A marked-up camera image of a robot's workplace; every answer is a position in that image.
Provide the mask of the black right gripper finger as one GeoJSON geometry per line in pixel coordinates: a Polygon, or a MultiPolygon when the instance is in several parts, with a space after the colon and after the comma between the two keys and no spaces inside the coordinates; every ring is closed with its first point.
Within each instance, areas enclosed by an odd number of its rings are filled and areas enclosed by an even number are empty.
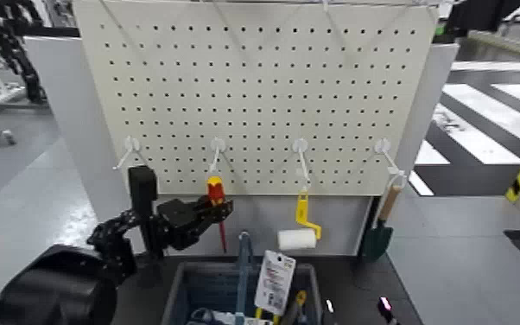
{"type": "Polygon", "coordinates": [[[377,310],[387,325],[399,325],[399,321],[394,316],[392,306],[387,297],[381,296],[378,299],[377,310]]]}

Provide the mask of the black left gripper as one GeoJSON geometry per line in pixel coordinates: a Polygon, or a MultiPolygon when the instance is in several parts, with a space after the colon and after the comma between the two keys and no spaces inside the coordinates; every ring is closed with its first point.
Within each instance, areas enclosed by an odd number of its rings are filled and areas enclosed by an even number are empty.
{"type": "Polygon", "coordinates": [[[166,201],[156,207],[157,237],[164,249],[182,251],[198,243],[202,233],[232,212],[233,201],[213,205],[208,195],[196,201],[166,201]]]}

